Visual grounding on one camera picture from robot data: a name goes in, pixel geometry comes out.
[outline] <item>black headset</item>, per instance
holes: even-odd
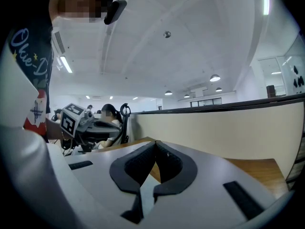
[[[107,0],[108,12],[104,19],[104,23],[106,25],[110,25],[111,23],[118,20],[119,16],[122,14],[123,10],[125,9],[127,2],[125,0]]]

